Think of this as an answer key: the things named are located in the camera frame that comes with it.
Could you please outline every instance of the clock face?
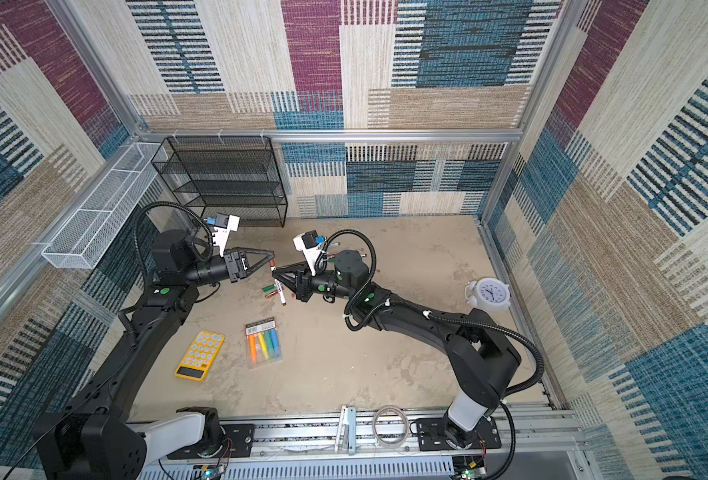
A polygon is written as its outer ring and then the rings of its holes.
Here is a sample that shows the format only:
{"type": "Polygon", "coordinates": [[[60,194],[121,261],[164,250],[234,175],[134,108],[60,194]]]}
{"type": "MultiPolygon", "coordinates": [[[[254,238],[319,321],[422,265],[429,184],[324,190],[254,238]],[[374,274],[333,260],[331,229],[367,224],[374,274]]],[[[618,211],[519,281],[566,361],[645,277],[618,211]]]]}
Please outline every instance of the clock face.
{"type": "Polygon", "coordinates": [[[488,302],[501,303],[506,301],[507,292],[502,286],[495,282],[483,282],[477,287],[477,291],[482,298],[488,302]]]}

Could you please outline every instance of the beige table surface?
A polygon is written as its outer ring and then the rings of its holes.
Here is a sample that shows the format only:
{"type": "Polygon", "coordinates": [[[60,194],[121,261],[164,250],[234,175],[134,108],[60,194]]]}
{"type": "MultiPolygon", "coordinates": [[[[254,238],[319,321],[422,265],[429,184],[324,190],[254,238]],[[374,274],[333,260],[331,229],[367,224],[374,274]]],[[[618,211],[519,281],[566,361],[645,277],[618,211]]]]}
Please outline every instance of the beige table surface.
{"type": "MultiPolygon", "coordinates": [[[[400,296],[438,310],[468,312],[464,285],[493,276],[493,269],[471,216],[413,216],[377,219],[288,219],[285,228],[242,227],[229,247],[274,250],[278,266],[303,261],[292,237],[317,230],[329,236],[354,228],[375,245],[379,272],[375,281],[400,296]]],[[[340,237],[341,249],[364,247],[353,236],[340,237]]],[[[328,304],[320,296],[282,306],[261,291],[272,283],[269,268],[239,283],[226,281],[209,300],[196,306],[167,342],[135,399],[131,420],[154,420],[185,406],[214,406],[221,416],[274,415],[338,411],[341,405],[375,409],[447,406],[457,382],[445,354],[394,332],[365,328],[350,332],[341,318],[345,302],[328,304]],[[244,325],[274,317],[282,361],[251,370],[244,325]],[[188,345],[201,330],[220,332],[225,341],[202,382],[173,375],[188,345]]],[[[212,291],[201,289],[202,296],[212,291]]],[[[509,312],[493,319],[516,329],[509,312]]],[[[526,379],[532,366],[524,348],[513,382],[526,379]]],[[[540,402],[535,386],[509,398],[540,402]]]]}

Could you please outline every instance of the black mounting plate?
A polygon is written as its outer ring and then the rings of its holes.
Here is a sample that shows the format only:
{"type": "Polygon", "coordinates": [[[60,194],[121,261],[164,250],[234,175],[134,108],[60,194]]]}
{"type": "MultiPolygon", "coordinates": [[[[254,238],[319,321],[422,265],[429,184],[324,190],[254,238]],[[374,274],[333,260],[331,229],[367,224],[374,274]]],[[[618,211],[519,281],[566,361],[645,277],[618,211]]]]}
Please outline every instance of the black mounting plate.
{"type": "MultiPolygon", "coordinates": [[[[253,451],[253,434],[255,433],[255,424],[253,423],[229,423],[221,424],[221,428],[225,432],[226,438],[231,438],[233,443],[233,448],[231,451],[231,458],[244,458],[249,457],[250,453],[253,451]]],[[[221,450],[212,458],[216,459],[223,453],[221,450]]],[[[177,449],[167,455],[170,460],[190,460],[191,458],[202,459],[202,457],[196,455],[196,452],[189,447],[183,447],[177,449]]]]}
{"type": "MultiPolygon", "coordinates": [[[[455,450],[447,443],[445,437],[445,426],[442,423],[441,417],[434,418],[418,418],[413,422],[417,432],[417,445],[421,452],[435,452],[436,450],[455,450]]],[[[477,433],[484,441],[485,447],[500,448],[502,447],[501,435],[498,433],[495,418],[490,417],[490,421],[482,418],[477,424],[477,433]]]]}

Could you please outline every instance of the barcode label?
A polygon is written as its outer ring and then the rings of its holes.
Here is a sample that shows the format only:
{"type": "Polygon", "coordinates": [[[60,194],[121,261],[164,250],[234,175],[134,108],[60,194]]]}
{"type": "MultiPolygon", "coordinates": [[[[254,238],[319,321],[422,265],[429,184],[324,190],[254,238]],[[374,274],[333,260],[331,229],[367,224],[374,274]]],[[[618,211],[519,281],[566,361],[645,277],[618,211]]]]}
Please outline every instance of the barcode label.
{"type": "Polygon", "coordinates": [[[260,325],[248,326],[245,329],[245,334],[247,336],[255,335],[256,333],[272,330],[273,328],[276,328],[276,323],[274,322],[274,320],[266,323],[261,323],[260,325]]]}

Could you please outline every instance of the orange highlighter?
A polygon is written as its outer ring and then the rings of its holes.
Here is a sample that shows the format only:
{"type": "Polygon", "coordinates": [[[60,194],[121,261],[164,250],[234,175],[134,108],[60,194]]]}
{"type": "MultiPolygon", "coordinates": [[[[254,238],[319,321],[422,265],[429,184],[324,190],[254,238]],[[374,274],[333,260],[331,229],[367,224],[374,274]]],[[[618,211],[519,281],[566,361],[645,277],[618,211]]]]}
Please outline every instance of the orange highlighter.
{"type": "Polygon", "coordinates": [[[253,359],[253,363],[258,362],[258,352],[255,351],[255,335],[249,337],[250,340],[250,358],[253,359]]]}

